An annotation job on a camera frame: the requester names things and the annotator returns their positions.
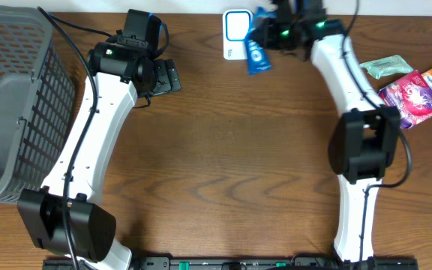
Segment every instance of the brown tabletop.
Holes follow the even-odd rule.
[[[125,22],[123,13],[59,15],[107,32]],[[339,187],[326,152],[338,116],[319,72],[270,52],[273,69],[248,76],[245,61],[223,59],[221,15],[160,18],[171,40],[163,58],[174,59],[183,89],[132,111],[121,129],[103,195],[117,239],[175,257],[328,253]],[[84,55],[104,40],[64,29]],[[432,68],[432,17],[362,16],[352,39],[360,62],[399,54]],[[80,99],[86,75],[58,34],[55,45]],[[380,89],[400,76],[370,81]],[[379,192],[373,246],[432,269],[432,119],[405,134],[415,169],[402,187]],[[402,150],[386,182],[402,176]],[[50,255],[34,248],[16,206],[0,205],[0,269],[40,269]]]

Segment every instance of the pink package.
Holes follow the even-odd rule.
[[[396,106],[401,128],[412,128],[432,117],[432,89],[417,70],[379,90],[387,106]]]

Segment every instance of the blue snack package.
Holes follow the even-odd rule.
[[[274,12],[266,12],[264,8],[258,7],[256,14],[253,16],[250,28],[244,39],[247,55],[247,72],[250,75],[258,74],[259,72],[271,70],[271,63],[264,49],[250,39],[251,32],[256,28],[255,22],[259,19],[262,20],[267,17],[275,17]]]

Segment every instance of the plastic basket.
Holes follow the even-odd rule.
[[[0,203],[37,190],[68,136],[74,86],[52,36],[34,8],[0,6]]]

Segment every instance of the white backdrop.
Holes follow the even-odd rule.
[[[0,0],[0,5],[36,7],[47,11],[222,14],[229,8],[270,7],[269,0]],[[355,0],[325,0],[329,14],[352,14]],[[361,0],[363,15],[432,16],[432,0]]]

